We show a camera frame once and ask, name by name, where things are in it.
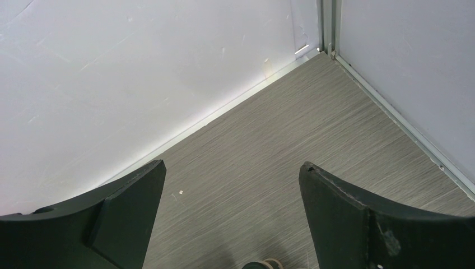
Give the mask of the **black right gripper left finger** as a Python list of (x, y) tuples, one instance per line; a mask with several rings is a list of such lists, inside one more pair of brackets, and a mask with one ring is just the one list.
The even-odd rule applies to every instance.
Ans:
[(154, 160), (89, 192), (1, 217), (2, 268), (142, 268), (166, 166)]

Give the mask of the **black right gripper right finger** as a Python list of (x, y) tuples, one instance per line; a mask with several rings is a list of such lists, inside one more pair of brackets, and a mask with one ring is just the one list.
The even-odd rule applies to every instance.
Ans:
[(299, 186), (320, 268), (473, 268), (474, 218), (394, 202), (310, 162)]

